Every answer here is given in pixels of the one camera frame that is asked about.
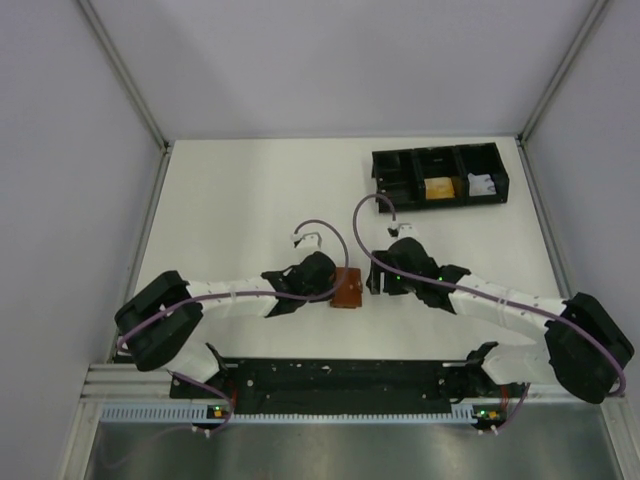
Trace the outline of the brown leather card holder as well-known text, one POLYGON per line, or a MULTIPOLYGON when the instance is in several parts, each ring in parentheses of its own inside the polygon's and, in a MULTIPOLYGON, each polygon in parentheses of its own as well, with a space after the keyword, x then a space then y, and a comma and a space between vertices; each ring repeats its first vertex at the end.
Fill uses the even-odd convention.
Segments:
POLYGON ((335 284, 341 279, 344 279, 344 281, 331 298, 330 307, 336 309, 360 308, 363 302, 361 270, 359 268, 337 267, 335 284))

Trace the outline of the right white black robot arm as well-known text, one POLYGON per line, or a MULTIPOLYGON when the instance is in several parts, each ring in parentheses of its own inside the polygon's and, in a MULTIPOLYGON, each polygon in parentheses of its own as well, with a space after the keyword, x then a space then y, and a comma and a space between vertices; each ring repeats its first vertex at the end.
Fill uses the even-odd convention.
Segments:
POLYGON ((525 337, 523 345, 491 340, 477 350, 481 369, 495 384, 558 384, 591 404, 625 391, 624 369, 635 350, 595 297, 579 292, 548 298, 503 287, 466 268, 439 265, 412 237, 369 258, 372 294, 412 294, 430 308, 525 337))

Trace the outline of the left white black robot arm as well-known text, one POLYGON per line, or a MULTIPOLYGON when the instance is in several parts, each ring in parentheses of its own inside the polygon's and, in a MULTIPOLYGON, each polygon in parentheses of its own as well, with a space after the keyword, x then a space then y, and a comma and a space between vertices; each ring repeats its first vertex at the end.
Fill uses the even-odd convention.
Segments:
POLYGON ((231 282, 187 281, 166 271, 117 311, 118 346, 141 372, 164 369, 206 383, 223 370, 210 336, 213 322, 286 315, 324 301, 332 296, 335 273, 335 263, 321 252, 231 282))

